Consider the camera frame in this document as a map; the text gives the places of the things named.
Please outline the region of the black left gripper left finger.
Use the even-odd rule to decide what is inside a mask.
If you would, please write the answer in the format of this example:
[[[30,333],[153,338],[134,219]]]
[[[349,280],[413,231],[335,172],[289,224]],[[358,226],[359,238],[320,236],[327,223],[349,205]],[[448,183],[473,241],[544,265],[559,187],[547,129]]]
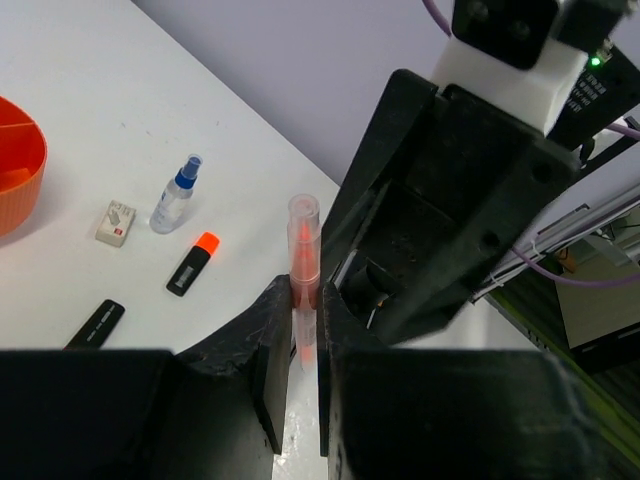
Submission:
[[[185,351],[1,355],[5,479],[268,479],[282,450],[292,294],[275,277]]]

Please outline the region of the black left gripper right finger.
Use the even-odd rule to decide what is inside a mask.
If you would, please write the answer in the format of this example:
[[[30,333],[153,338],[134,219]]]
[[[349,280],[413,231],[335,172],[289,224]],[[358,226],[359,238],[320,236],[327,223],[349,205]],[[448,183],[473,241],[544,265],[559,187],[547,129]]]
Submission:
[[[326,284],[321,452],[332,479],[595,479],[600,435],[554,355],[390,348]]]

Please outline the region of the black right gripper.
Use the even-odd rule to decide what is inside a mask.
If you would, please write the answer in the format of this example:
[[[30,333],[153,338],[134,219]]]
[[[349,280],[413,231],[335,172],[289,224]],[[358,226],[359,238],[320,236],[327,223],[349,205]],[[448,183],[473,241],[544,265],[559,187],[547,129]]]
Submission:
[[[443,329],[578,171],[568,150],[465,89],[436,92],[392,73],[322,227],[319,288],[337,288],[385,345]],[[393,179],[433,104],[420,190]]]

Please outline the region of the thin orange pen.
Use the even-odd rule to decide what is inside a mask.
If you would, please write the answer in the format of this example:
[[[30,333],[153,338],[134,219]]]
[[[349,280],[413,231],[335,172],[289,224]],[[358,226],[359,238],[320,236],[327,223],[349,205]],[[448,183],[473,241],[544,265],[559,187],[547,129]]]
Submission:
[[[289,279],[296,350],[304,370],[315,362],[317,295],[320,283],[321,224],[318,200],[294,196],[288,204]]]

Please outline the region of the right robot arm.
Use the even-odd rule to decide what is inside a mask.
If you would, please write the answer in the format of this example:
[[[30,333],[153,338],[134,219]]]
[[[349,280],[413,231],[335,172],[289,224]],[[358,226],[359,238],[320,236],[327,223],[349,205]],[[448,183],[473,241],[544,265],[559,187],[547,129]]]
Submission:
[[[633,1],[458,1],[429,78],[389,77],[323,227],[317,336],[444,328],[639,102]]]

